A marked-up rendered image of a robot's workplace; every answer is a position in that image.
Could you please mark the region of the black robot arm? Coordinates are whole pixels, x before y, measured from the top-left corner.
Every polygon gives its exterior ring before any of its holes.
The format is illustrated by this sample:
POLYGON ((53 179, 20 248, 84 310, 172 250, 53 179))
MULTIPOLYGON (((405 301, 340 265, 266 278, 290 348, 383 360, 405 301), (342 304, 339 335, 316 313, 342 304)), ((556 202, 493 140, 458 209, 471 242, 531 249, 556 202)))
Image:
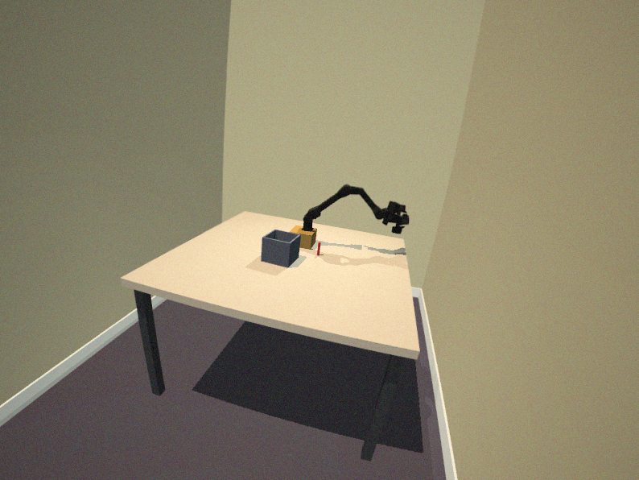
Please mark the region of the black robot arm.
MULTIPOLYGON (((387 208, 381 209, 376 204, 374 204, 374 202, 371 200, 371 198, 368 196, 368 194, 365 192, 363 188, 352 187, 350 185, 345 184, 336 194, 329 197, 326 201, 324 201, 320 205, 308 210, 308 212, 304 215, 303 228, 301 230, 312 232, 312 230, 314 229, 312 228, 313 219, 316 219, 317 217, 319 217, 321 214, 321 211, 326 209, 329 205, 338 201, 340 198, 346 197, 350 194, 360 194, 363 197, 363 199, 366 201, 366 203, 372 209, 374 215, 376 216, 376 219, 380 220, 383 218, 382 223, 384 225, 387 226, 388 222, 394 222, 396 220, 395 213, 400 208, 399 203, 390 201, 387 208)), ((402 216, 398 216, 398 219, 399 219, 398 224, 400 226, 409 224, 409 216, 407 214, 403 213, 402 216)))

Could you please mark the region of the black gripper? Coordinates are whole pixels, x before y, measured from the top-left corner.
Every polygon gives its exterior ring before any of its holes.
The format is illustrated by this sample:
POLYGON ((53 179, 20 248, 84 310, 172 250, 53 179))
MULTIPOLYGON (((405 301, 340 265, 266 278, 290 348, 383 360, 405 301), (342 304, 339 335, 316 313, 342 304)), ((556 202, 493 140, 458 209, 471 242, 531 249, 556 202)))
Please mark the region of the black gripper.
POLYGON ((399 222, 398 216, 401 216, 401 212, 402 212, 402 213, 407 213, 407 212, 405 211, 405 209, 406 209, 406 206, 405 206, 405 205, 400 205, 400 208, 399 208, 399 210, 397 211, 397 214, 395 213, 396 220, 395 220, 393 223, 396 223, 396 226, 393 226, 393 227, 392 227, 392 233, 396 233, 396 234, 401 234, 401 233, 402 233, 402 229, 403 229, 405 226, 400 226, 400 225, 398 224, 398 222, 399 222))

